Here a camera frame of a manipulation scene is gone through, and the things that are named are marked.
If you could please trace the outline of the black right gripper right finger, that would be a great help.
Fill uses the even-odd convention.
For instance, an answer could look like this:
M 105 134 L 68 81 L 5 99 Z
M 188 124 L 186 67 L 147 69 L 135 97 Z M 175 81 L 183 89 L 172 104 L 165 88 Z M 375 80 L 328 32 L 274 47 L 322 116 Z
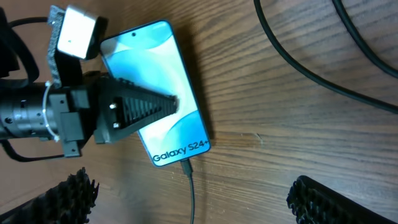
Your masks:
M 293 182 L 286 201 L 298 224 L 395 224 L 305 175 Z

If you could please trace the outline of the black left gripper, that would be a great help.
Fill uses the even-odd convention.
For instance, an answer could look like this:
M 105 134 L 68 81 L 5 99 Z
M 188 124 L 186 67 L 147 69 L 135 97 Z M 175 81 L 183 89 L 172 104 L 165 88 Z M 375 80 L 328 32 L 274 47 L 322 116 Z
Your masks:
M 97 144 L 112 144 L 176 111 L 175 96 L 100 71 L 84 74 L 81 85 L 55 88 L 46 82 L 46 112 L 52 112 L 46 128 L 66 158 L 82 156 L 92 135 Z

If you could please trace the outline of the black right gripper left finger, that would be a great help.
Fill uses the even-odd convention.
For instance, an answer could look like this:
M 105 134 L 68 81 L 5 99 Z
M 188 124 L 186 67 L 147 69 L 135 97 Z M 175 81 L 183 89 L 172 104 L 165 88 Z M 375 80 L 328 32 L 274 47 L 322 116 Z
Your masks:
M 99 184 L 90 180 L 85 168 L 45 193 L 1 214 L 5 224 L 85 224 L 96 206 Z

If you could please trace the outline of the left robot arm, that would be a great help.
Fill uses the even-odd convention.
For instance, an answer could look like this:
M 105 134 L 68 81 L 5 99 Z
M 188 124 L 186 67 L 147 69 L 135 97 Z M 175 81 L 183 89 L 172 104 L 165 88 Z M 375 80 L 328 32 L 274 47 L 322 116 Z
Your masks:
M 52 28 L 47 61 L 52 78 L 38 82 L 35 59 L 15 27 L 44 22 Z M 1 15 L 1 146 L 13 160 L 28 162 L 11 139 L 39 138 L 62 145 L 63 157 L 79 157 L 90 138 L 111 144 L 177 110 L 173 96 L 113 78 L 83 73 L 82 60 L 100 52 L 105 17 L 75 6 L 51 6 L 46 17 L 8 21 Z

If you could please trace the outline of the Samsung Galaxy smartphone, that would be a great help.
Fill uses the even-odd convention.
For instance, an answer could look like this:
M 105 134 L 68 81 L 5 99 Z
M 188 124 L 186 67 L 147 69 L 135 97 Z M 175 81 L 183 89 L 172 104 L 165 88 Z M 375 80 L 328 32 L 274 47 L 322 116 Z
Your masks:
M 100 49 L 113 77 L 177 99 L 176 113 L 138 131 L 155 166 L 210 150 L 208 131 L 168 21 L 154 21 L 108 37 L 101 42 Z

